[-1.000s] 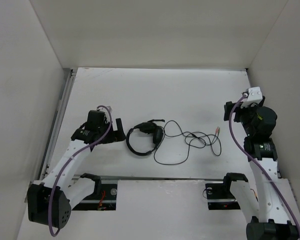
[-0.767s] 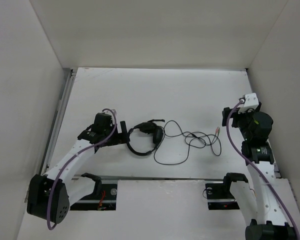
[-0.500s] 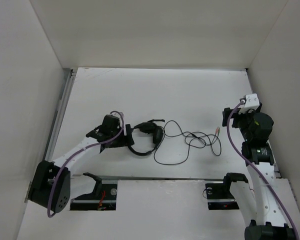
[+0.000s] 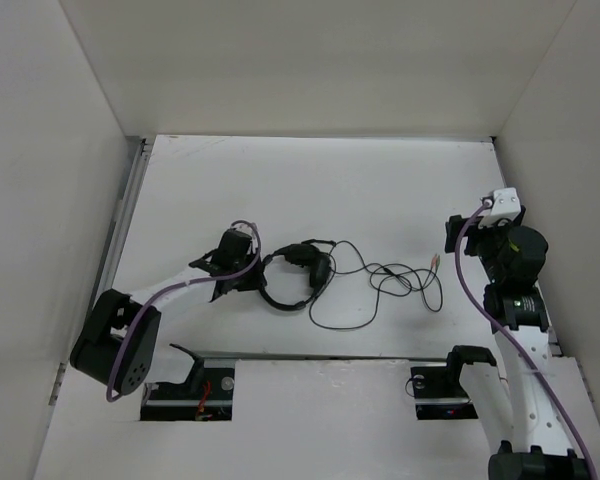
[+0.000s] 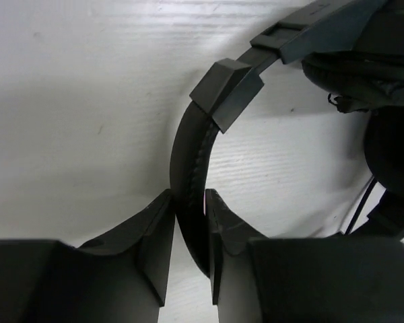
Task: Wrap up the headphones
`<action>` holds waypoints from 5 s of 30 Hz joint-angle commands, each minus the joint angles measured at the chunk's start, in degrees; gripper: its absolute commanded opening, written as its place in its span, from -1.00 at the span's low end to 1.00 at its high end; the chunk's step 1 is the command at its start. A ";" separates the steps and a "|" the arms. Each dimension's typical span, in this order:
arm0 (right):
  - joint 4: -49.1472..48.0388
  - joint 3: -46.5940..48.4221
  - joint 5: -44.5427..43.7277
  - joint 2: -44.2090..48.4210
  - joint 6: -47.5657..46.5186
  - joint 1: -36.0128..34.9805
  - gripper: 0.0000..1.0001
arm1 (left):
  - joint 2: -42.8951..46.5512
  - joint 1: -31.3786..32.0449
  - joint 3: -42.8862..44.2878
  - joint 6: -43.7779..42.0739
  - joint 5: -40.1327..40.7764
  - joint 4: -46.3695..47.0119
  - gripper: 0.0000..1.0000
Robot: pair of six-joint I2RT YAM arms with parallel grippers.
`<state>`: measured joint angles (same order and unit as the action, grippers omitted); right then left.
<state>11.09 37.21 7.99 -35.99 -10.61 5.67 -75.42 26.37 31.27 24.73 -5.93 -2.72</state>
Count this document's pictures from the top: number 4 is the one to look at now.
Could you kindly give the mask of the black headphones with cable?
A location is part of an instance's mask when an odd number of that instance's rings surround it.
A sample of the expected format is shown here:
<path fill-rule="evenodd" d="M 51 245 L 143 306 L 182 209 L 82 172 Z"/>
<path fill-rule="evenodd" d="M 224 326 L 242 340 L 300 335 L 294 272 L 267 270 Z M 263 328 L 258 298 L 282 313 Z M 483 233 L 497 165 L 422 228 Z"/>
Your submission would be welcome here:
<path fill-rule="evenodd" d="M 349 247 L 355 254 L 359 266 L 349 270 L 338 268 L 334 255 L 341 246 Z M 305 299 L 285 303 L 275 299 L 267 290 L 266 270 L 272 263 L 283 262 L 305 274 L 308 294 Z M 407 298 L 418 294 L 424 308 L 437 314 L 443 310 L 445 297 L 442 280 L 439 276 L 440 255 L 434 254 L 427 268 L 413 268 L 404 263 L 379 263 L 365 260 L 358 247 L 349 240 L 308 239 L 281 247 L 262 259 L 258 293 L 271 308 L 283 313 L 306 312 L 311 324 L 321 330 L 331 332 L 354 332 L 362 330 L 376 320 L 381 298 Z M 317 320 L 314 315 L 316 304 L 328 287 L 338 277 L 364 273 L 369 287 L 375 292 L 372 314 L 369 319 L 352 325 L 328 325 Z"/>

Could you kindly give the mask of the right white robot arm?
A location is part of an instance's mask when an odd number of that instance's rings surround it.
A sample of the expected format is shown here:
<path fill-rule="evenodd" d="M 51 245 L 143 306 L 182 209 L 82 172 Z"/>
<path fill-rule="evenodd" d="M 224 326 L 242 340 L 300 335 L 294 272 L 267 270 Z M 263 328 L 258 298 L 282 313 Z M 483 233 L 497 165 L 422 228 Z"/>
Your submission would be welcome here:
<path fill-rule="evenodd" d="M 595 479 L 591 454 L 548 381 L 549 319 L 537 287 L 548 243 L 523 216 L 493 221 L 485 208 L 450 217 L 445 250 L 467 283 L 462 256 L 479 259 L 488 277 L 471 303 L 489 322 L 501 355 L 460 345 L 447 356 L 445 386 L 467 393 L 491 451 L 491 479 Z"/>

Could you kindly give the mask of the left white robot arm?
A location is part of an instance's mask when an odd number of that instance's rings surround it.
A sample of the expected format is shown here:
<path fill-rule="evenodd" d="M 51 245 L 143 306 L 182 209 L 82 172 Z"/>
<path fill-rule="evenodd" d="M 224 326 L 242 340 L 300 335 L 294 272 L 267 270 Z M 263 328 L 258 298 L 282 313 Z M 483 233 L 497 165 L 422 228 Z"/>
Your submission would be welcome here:
<path fill-rule="evenodd" d="M 70 365 L 106 387 L 113 403 L 135 392 L 150 374 L 159 330 L 198 305 L 248 290 L 261 264 L 255 223 L 236 220 L 218 246 L 151 287 L 103 291 L 70 353 Z"/>

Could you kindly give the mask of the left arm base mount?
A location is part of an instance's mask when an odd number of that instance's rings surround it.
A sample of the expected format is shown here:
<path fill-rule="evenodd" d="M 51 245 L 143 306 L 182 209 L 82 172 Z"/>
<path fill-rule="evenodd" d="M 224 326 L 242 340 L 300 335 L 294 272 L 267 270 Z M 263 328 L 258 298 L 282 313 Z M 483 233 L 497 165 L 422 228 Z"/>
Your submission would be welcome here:
<path fill-rule="evenodd" d="M 144 422 L 225 422 L 232 420 L 235 359 L 196 361 L 183 383 L 156 382 L 145 387 Z"/>

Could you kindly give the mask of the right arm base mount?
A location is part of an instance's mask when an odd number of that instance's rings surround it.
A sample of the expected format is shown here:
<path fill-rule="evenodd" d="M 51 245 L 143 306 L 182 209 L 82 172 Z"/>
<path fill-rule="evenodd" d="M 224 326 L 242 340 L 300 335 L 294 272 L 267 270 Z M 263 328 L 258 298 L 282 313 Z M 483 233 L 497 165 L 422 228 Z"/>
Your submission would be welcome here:
<path fill-rule="evenodd" d="M 442 364 L 416 364 L 410 368 L 405 393 L 415 402 L 420 421 L 475 420 L 477 412 L 468 394 L 449 381 Z"/>

